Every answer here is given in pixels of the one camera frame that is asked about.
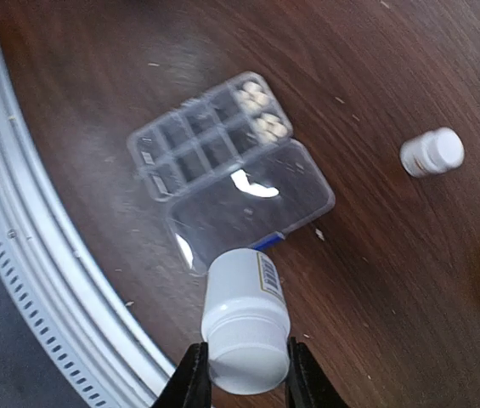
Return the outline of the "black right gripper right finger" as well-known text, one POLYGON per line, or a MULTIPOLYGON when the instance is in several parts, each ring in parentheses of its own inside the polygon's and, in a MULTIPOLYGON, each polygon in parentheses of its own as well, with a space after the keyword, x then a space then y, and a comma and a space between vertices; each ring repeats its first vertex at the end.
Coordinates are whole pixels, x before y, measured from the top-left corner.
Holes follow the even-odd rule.
POLYGON ((290 408, 348 408, 306 343, 290 337, 290 367, 285 380, 285 406, 290 408))

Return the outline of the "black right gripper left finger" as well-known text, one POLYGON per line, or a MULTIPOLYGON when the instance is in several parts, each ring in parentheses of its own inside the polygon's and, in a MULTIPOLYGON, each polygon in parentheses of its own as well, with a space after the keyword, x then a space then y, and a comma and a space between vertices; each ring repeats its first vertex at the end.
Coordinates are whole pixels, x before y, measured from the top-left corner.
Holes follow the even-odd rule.
POLYGON ((208 344, 191 344, 152 408, 211 408, 208 344))

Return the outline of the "clear plastic pill organizer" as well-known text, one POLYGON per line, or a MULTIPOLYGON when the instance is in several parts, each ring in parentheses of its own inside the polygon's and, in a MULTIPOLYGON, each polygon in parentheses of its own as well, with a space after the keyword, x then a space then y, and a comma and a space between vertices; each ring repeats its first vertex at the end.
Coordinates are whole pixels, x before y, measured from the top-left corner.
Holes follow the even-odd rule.
POLYGON ((329 212, 335 194, 265 79, 230 78, 134 131, 128 149, 186 267, 204 275, 219 255, 262 250, 329 212), (264 144, 235 93, 258 82, 288 134, 264 144))

